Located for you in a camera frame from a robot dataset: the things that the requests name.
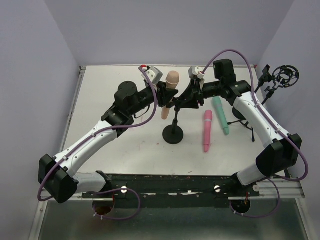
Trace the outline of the peach microphone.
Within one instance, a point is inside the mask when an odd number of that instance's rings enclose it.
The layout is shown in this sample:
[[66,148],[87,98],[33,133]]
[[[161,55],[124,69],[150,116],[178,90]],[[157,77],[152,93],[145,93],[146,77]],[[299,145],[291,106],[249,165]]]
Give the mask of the peach microphone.
[[165,79],[165,89],[169,90],[169,95],[165,97],[164,99],[164,106],[161,110],[161,119],[166,120],[169,116],[170,109],[167,107],[167,105],[172,101],[173,99],[173,90],[175,90],[180,83],[180,74],[177,71],[170,71],[167,74],[167,77]]

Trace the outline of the black round-base clip stand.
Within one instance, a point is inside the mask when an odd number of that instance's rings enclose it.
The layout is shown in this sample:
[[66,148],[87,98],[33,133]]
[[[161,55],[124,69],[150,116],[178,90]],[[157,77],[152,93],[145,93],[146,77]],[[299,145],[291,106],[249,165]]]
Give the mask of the black round-base clip stand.
[[162,132],[162,137],[165,142],[171,145],[179,144],[184,138],[184,132],[180,126],[178,126],[178,114],[181,109],[181,103],[175,98],[172,103],[169,104],[170,107],[174,107],[175,115],[171,125],[164,128]]

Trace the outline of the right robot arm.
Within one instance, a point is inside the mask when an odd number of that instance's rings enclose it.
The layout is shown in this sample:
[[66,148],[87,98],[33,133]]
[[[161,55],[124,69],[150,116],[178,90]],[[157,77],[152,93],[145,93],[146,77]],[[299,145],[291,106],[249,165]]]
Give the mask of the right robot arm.
[[174,98],[173,102],[181,109],[198,109],[205,99],[220,96],[253,127],[264,150],[252,165],[235,174],[235,183],[248,186],[294,166],[302,145],[301,137],[281,128],[256,99],[247,81],[237,81],[230,59],[214,61],[213,70],[216,81],[209,83],[201,80],[204,71],[190,72],[189,86],[179,97]]

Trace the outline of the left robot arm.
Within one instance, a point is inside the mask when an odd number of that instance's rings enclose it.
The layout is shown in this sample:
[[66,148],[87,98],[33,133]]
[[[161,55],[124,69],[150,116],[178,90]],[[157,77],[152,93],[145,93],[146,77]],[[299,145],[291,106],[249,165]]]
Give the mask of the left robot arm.
[[109,179],[102,171],[78,173],[81,166],[102,147],[120,137],[127,129],[135,128],[134,116],[153,104],[164,107],[178,93],[173,81],[158,82],[138,91],[132,81],[122,82],[114,95],[114,103],[101,120],[85,136],[66,150],[39,161],[38,181],[59,204],[74,194],[101,192]]

